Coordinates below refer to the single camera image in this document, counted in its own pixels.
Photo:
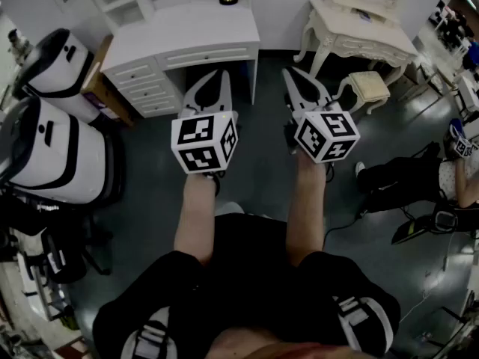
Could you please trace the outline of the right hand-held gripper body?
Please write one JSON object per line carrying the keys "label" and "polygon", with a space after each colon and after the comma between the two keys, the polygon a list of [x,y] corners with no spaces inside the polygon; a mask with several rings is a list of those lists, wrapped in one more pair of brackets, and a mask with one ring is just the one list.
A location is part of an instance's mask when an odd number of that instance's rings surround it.
{"label": "right hand-held gripper body", "polygon": [[294,105],[286,98],[292,118],[284,126],[290,153],[302,149],[314,163],[344,160],[360,139],[349,112],[338,101]]}

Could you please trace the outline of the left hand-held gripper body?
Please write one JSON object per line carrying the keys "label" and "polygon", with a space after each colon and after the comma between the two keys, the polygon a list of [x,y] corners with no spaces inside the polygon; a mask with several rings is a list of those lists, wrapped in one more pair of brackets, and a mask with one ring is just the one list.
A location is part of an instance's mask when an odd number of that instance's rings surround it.
{"label": "left hand-held gripper body", "polygon": [[171,151],[186,174],[225,171],[239,140],[231,106],[208,111],[185,107],[171,121]]}

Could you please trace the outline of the person's left forearm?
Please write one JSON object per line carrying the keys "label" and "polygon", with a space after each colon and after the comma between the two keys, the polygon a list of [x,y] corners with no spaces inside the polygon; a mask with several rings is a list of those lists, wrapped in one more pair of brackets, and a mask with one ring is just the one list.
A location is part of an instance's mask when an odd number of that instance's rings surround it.
{"label": "person's left forearm", "polygon": [[216,184],[203,174],[190,174],[183,188],[183,204],[174,238],[174,250],[206,265],[213,254]]}

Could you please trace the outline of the person's right forearm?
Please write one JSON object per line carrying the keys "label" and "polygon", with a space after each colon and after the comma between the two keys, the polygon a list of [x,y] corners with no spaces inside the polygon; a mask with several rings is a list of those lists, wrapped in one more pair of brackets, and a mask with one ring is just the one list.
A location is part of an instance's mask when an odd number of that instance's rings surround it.
{"label": "person's right forearm", "polygon": [[324,245],[326,169],[303,151],[296,152],[296,180],[287,219],[286,251],[298,266],[307,255]]}

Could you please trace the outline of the white desk with drawers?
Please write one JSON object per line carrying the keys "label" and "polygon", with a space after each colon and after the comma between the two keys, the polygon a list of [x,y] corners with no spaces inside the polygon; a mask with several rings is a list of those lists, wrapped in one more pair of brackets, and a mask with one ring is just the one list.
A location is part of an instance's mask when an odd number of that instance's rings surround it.
{"label": "white desk with drawers", "polygon": [[[248,92],[256,93],[260,36],[251,9],[251,0],[239,0],[224,6],[219,0],[92,0],[112,31],[113,40],[106,53],[101,72],[130,104],[135,117],[143,117],[137,105],[161,99],[175,99],[178,112],[186,94],[186,70],[189,67],[164,70],[159,56],[198,52],[207,49],[251,47],[255,59],[241,60],[249,82]],[[213,69],[237,61],[201,64]],[[154,76],[139,82],[118,84],[113,73],[149,64]],[[167,93],[138,102],[131,101],[126,91],[161,82]]]}

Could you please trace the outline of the cream cushioned stool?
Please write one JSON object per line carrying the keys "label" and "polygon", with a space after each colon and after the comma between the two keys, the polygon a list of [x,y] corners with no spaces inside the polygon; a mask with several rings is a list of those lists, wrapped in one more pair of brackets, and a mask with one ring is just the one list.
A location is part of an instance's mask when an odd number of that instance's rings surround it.
{"label": "cream cushioned stool", "polygon": [[373,105],[366,110],[367,115],[372,115],[373,110],[386,104],[391,96],[388,86],[376,71],[350,73],[341,81],[338,92],[332,96],[332,99],[338,100],[347,85],[356,95],[356,104],[349,110],[351,114],[362,108],[364,104],[372,102]]}

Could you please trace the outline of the cream carved vanity table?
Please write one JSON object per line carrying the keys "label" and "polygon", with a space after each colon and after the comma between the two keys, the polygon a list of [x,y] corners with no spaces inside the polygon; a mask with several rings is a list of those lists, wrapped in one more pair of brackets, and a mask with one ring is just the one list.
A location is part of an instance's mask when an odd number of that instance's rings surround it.
{"label": "cream carved vanity table", "polygon": [[293,57],[299,63],[308,50],[311,36],[319,45],[309,74],[315,77],[330,54],[341,58],[358,57],[372,64],[383,62],[392,67],[386,85],[397,81],[418,53],[412,41],[397,23],[367,21],[344,6],[331,6],[322,0],[310,0],[311,12],[302,32],[301,48]]}

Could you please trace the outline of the brown cardboard box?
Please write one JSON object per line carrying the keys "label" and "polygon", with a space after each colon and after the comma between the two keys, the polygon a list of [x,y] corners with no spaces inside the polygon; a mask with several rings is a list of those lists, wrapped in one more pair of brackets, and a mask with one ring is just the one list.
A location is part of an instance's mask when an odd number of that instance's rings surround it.
{"label": "brown cardboard box", "polygon": [[134,118],[130,110],[130,104],[118,92],[118,89],[109,81],[106,75],[101,72],[101,67],[112,40],[112,34],[103,38],[83,81],[80,93],[107,118],[132,127]]}

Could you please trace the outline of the white black-trimmed case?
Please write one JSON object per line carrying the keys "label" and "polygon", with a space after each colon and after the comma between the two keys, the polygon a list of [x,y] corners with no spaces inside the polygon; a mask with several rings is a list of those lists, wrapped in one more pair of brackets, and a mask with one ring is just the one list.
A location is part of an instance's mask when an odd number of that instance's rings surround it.
{"label": "white black-trimmed case", "polygon": [[0,187],[86,205],[106,192],[108,144],[78,117],[28,96],[0,124]]}
{"label": "white black-trimmed case", "polygon": [[16,86],[92,123],[100,112],[83,97],[81,89],[93,60],[93,53],[70,30],[56,29],[31,50]]}

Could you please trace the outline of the person's black shirt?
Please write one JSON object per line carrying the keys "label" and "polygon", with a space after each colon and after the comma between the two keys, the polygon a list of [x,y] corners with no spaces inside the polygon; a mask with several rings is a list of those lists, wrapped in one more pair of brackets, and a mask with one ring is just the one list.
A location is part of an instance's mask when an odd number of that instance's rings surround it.
{"label": "person's black shirt", "polygon": [[230,328],[383,356],[397,333],[397,300],[350,258],[315,251],[292,265],[285,233],[281,221],[218,216],[207,264],[172,251],[100,308],[100,359],[206,359]]}

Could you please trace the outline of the black office chair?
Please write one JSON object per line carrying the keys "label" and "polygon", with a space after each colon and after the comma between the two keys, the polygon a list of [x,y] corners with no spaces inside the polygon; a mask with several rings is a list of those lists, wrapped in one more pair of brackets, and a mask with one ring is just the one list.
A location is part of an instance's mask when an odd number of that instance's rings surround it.
{"label": "black office chair", "polygon": [[102,276],[111,274],[101,268],[88,252],[102,248],[112,234],[95,224],[91,213],[73,209],[38,211],[18,197],[0,196],[0,227],[9,227],[27,236],[38,237],[42,252],[31,257],[33,264],[45,265],[47,274],[57,284],[82,279],[90,265]]}

